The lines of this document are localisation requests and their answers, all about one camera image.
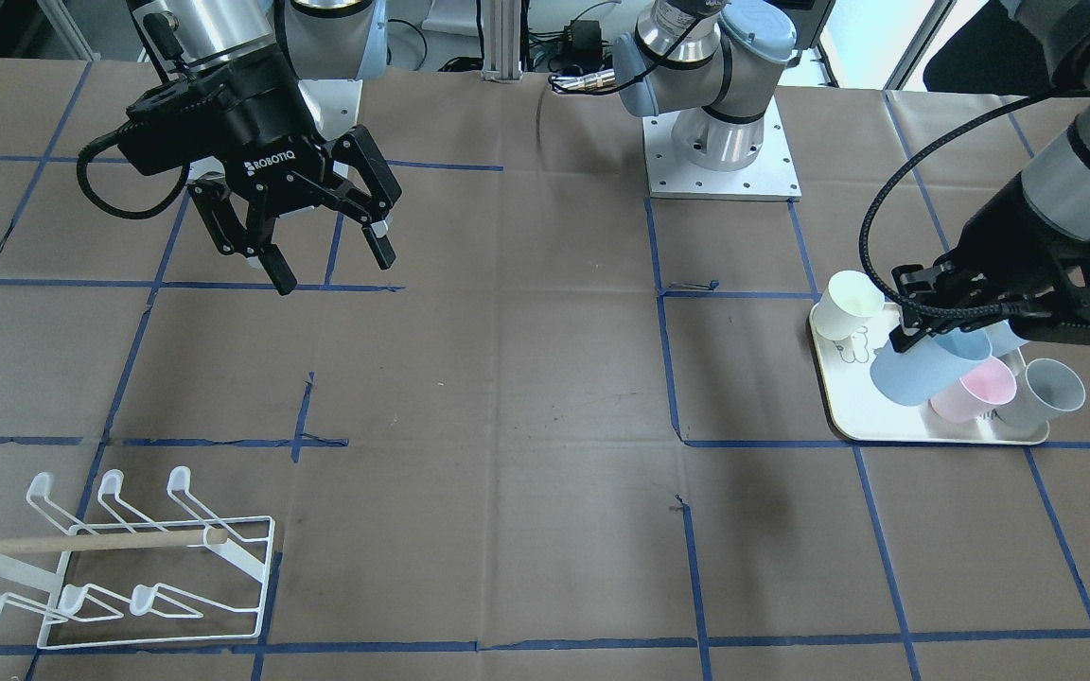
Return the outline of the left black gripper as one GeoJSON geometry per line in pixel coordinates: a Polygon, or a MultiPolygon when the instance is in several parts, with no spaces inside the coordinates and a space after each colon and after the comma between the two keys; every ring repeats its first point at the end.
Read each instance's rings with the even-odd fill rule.
{"type": "Polygon", "coordinates": [[[1018,178],[976,212],[933,267],[891,275],[903,305],[889,333],[897,354],[929,336],[1004,320],[1029,341],[1090,346],[1090,242],[1047,224],[1018,178]]]}

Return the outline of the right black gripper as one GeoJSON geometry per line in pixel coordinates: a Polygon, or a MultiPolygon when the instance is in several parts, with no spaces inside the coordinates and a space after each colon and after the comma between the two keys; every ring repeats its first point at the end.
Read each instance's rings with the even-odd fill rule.
{"type": "Polygon", "coordinates": [[[328,141],[315,126],[289,66],[218,66],[165,83],[128,108],[118,149],[142,174],[213,158],[223,178],[187,185],[213,244],[258,262],[287,296],[296,277],[272,244],[276,217],[325,206],[358,221],[382,271],[396,260],[389,212],[401,198],[388,160],[370,130],[356,125],[328,141]],[[334,172],[356,169],[364,189],[334,172]],[[249,202],[237,218],[231,197],[249,202]]]}

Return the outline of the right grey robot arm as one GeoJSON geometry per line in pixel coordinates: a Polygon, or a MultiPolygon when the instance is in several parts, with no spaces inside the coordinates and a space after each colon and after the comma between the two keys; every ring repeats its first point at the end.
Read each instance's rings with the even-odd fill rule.
{"type": "Polygon", "coordinates": [[[128,108],[118,149],[142,174],[215,159],[186,178],[215,246],[259,264],[278,293],[296,279],[272,241],[278,217],[324,206],[358,221],[382,269],[401,197],[370,130],[329,119],[304,83],[382,75],[380,1],[131,1],[161,83],[128,108]]]}

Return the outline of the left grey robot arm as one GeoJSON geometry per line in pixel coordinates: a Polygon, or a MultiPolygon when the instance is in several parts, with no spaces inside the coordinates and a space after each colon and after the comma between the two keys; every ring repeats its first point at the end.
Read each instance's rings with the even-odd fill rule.
{"type": "MultiPolygon", "coordinates": [[[[576,104],[588,141],[585,206],[628,250],[630,288],[602,293],[607,341],[643,353],[667,341],[678,358],[715,365],[796,358],[812,350],[814,289],[859,268],[867,205],[908,154],[1004,104],[1002,96],[836,89],[806,61],[784,73],[778,104],[803,197],[794,205],[649,200],[639,121],[620,104],[576,104]]],[[[927,263],[1028,159],[1082,98],[1033,105],[947,144],[903,180],[875,217],[879,269],[927,263]]]]}

